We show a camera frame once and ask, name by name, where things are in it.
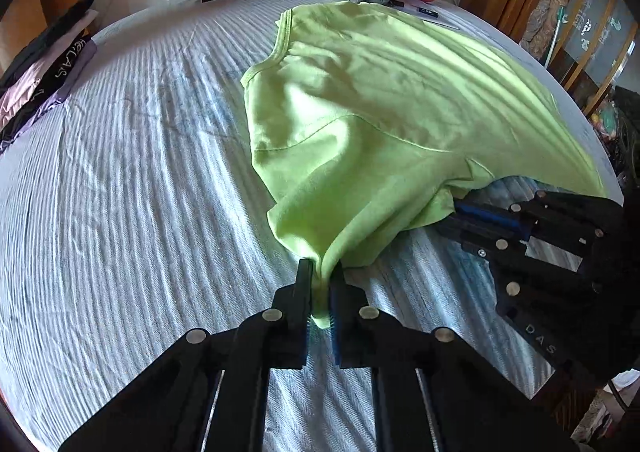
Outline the lime green t-shirt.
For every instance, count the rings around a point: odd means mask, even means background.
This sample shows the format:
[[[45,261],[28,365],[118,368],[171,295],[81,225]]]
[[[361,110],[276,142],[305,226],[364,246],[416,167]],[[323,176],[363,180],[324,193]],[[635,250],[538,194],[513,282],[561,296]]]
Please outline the lime green t-shirt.
[[[243,75],[254,170],[274,237],[314,263],[312,319],[329,279],[454,201],[524,176],[604,197],[593,157],[548,88],[504,50],[379,4],[282,12],[270,55]]]

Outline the folded dark clothes stack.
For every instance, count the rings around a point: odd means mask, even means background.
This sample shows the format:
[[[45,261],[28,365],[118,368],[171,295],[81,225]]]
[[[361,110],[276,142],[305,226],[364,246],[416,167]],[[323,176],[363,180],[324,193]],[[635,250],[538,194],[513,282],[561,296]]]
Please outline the folded dark clothes stack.
[[[11,62],[1,78],[1,149],[66,100],[96,54],[88,27],[98,16],[93,0],[80,0]]]

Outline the striped white bed sheet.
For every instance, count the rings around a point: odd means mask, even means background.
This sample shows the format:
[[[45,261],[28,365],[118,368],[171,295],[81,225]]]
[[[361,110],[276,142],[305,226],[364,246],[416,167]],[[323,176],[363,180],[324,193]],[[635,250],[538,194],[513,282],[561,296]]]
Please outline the striped white bed sheet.
[[[314,1],[175,0],[112,23],[64,104],[1,154],[1,392],[38,451],[186,331],[235,328],[295,279],[240,79],[282,12]],[[552,374],[497,315],[485,261],[432,229],[346,278],[407,327],[454,329],[527,398]],[[375,451],[369,371],[309,331],[305,368],[271,373],[262,450]]]

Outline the white paper booklet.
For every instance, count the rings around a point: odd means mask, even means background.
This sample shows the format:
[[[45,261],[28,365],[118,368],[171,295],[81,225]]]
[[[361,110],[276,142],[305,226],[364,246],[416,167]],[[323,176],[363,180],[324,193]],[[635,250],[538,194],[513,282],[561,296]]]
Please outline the white paper booklet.
[[[439,13],[439,18],[438,19],[428,18],[428,17],[424,17],[424,16],[421,16],[421,15],[417,15],[417,14],[410,14],[410,12],[406,12],[406,14],[418,17],[421,20],[424,20],[424,21],[429,22],[429,23],[437,24],[439,27],[443,27],[443,28],[446,28],[446,29],[449,29],[449,30],[456,30],[456,31],[460,30],[460,28],[458,26],[456,26],[450,20],[446,19],[445,16],[441,12],[439,12],[436,9],[434,9],[433,7],[427,6],[427,5],[416,5],[416,6],[424,7],[424,8],[427,8],[427,9],[434,10],[435,12],[438,12]]]

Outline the black white marker pen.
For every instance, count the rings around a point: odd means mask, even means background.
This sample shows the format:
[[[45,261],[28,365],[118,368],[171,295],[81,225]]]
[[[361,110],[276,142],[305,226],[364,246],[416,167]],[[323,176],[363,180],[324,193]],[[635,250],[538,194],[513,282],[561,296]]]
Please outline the black white marker pen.
[[[399,1],[399,0],[390,0],[387,3],[388,6],[396,8],[396,9],[401,9],[404,12],[410,12],[410,14],[417,14],[417,15],[421,15],[424,17],[428,17],[428,18],[433,18],[433,19],[438,19],[439,18],[439,13],[435,12],[434,10],[431,9],[427,9],[424,7],[420,7],[420,6],[416,6],[413,4],[408,4],[406,2],[403,1]]]

